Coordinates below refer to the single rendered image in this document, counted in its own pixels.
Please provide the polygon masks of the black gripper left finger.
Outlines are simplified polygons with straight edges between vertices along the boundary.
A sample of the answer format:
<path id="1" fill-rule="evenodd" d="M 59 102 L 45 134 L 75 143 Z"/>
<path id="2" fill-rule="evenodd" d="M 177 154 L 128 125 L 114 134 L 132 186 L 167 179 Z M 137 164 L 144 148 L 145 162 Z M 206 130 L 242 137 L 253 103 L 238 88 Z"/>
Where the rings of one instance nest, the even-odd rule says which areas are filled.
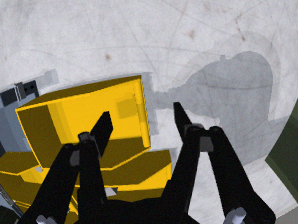
<path id="1" fill-rule="evenodd" d="M 112 131 L 110 112 L 105 111 L 90 133 L 77 135 L 78 144 L 63 145 L 17 224 L 64 224 L 78 174 L 77 224 L 106 224 L 102 204 L 107 196 L 98 158 L 102 158 Z"/>

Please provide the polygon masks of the dark blue-grey metal shelf rack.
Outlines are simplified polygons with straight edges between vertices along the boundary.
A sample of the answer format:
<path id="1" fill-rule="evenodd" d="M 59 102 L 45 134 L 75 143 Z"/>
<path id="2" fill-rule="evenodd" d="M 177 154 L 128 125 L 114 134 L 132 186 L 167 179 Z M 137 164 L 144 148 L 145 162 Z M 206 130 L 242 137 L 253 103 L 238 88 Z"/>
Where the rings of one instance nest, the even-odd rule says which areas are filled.
<path id="1" fill-rule="evenodd" d="M 0 158 L 6 152 L 33 152 L 22 130 L 15 109 L 39 96 L 35 80 L 25 84 L 19 82 L 7 86 L 7 88 L 9 90 L 0 93 Z M 14 210 L 20 218 L 24 214 L 1 184 L 0 205 Z"/>

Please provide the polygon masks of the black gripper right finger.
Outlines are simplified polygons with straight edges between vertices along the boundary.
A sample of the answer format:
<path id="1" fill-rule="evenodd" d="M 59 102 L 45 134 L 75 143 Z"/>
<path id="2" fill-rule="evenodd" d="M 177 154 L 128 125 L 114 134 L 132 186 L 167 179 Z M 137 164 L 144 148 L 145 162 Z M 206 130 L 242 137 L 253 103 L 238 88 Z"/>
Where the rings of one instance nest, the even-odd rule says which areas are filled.
<path id="1" fill-rule="evenodd" d="M 183 145 L 147 224 L 181 224 L 184 212 L 189 211 L 200 152 L 208 152 L 225 217 L 223 224 L 275 224 L 275 213 L 253 190 L 223 129 L 211 126 L 206 130 L 200 123 L 192 124 L 180 102 L 173 102 L 173 106 Z"/>

